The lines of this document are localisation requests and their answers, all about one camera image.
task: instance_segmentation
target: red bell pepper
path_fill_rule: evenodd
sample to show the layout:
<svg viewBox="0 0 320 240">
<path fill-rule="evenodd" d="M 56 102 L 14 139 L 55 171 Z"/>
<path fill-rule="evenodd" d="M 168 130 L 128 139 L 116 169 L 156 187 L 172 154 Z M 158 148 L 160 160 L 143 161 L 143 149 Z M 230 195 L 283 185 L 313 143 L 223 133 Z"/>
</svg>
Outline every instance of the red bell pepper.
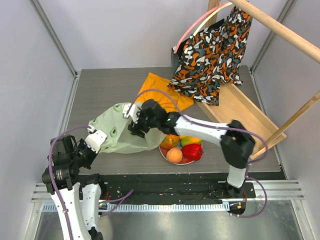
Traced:
<svg viewBox="0 0 320 240">
<path fill-rule="evenodd" d="M 181 151 L 185 158 L 192 161 L 199 161 L 204 153 L 202 146 L 197 143 L 185 145 Z"/>
</svg>

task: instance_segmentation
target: pink handle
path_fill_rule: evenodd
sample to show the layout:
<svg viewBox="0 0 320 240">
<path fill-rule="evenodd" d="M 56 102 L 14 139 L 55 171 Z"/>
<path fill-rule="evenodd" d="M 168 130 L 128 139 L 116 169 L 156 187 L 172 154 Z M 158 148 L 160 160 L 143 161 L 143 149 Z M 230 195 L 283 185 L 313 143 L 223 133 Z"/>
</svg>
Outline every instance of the pink handle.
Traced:
<svg viewBox="0 0 320 240">
<path fill-rule="evenodd" d="M 178 44 L 175 47 L 174 53 L 176 54 L 178 51 L 178 48 L 180 46 L 180 44 L 183 42 L 183 40 L 186 38 L 186 36 L 191 32 L 191 30 L 198 25 L 206 16 L 208 16 L 209 14 L 212 14 L 215 10 L 217 10 L 220 6 L 216 6 L 214 8 L 212 8 L 211 10 L 207 11 L 205 14 L 203 14 L 197 21 L 194 22 L 194 24 L 191 25 L 191 27 L 189 27 L 189 29 L 185 32 L 185 34 L 180 38 Z"/>
</svg>

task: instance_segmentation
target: wooden dowel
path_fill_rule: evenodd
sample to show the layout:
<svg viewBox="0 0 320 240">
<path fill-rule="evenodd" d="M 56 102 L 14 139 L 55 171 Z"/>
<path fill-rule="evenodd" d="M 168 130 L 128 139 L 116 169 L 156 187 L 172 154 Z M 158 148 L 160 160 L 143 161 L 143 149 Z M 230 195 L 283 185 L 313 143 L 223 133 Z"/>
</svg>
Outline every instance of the wooden dowel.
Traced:
<svg viewBox="0 0 320 240">
<path fill-rule="evenodd" d="M 320 49 L 315 45 L 311 44 L 294 31 L 291 31 L 289 28 L 265 14 L 246 0 L 229 1 L 320 64 Z"/>
<path fill-rule="evenodd" d="M 220 0 L 209 0 L 208 3 L 208 11 L 213 9 L 214 7 L 216 7 L 219 4 Z M 210 27 L 212 24 L 215 24 L 217 21 L 217 15 L 211 17 L 206 23 L 205 23 L 205 27 Z"/>
<path fill-rule="evenodd" d="M 287 130 L 295 121 L 297 121 L 303 114 L 311 109 L 320 100 L 320 91 L 318 91 L 309 101 L 306 102 L 288 121 L 285 122 L 274 134 L 268 139 L 267 143 L 271 143 L 277 137 L 279 137 L 285 130 Z"/>
</svg>

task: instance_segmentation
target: gray wood surface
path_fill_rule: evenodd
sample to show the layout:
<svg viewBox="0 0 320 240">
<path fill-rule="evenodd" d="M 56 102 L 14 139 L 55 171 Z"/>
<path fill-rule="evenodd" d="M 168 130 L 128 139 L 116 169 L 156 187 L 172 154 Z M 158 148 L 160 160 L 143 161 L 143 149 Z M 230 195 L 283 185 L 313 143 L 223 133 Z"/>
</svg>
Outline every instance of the gray wood surface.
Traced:
<svg viewBox="0 0 320 240">
<path fill-rule="evenodd" d="M 119 68 L 82 70 L 77 87 L 68 128 L 88 122 L 116 103 L 132 102 L 139 92 L 148 73 L 170 79 L 170 67 Z M 240 77 L 244 84 L 240 89 L 259 106 L 258 98 L 247 66 L 240 68 Z M 185 114 L 209 121 L 204 112 L 194 104 L 184 111 Z M 85 138 L 86 130 L 73 133 L 77 138 Z M 226 163 L 220 147 L 203 143 L 204 155 L 198 162 L 189 165 L 174 165 L 167 162 L 156 148 L 133 154 L 100 153 L 92 164 L 92 169 L 81 169 L 81 174 L 154 174 L 154 173 L 226 173 Z M 255 163 L 251 172 L 280 171 L 273 149 L 261 162 Z"/>
</svg>

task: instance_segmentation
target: wooden shelf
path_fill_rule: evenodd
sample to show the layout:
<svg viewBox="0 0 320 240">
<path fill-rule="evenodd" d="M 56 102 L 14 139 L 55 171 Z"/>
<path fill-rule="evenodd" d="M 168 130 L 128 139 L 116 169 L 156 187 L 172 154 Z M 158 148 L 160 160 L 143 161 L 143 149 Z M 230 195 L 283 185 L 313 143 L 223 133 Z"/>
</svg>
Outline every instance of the wooden shelf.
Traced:
<svg viewBox="0 0 320 240">
<path fill-rule="evenodd" d="M 260 135 L 265 140 L 269 139 L 279 129 L 234 84 L 221 84 L 219 101 L 219 106 L 208 105 L 202 102 L 197 102 L 197 104 L 211 121 L 230 123 L 232 120 L 238 120 L 248 131 Z M 286 135 L 282 133 L 268 144 L 269 148 L 272 148 L 285 138 Z M 258 157 L 265 151 L 263 143 L 256 137 L 254 139 L 256 144 L 252 158 Z"/>
</svg>

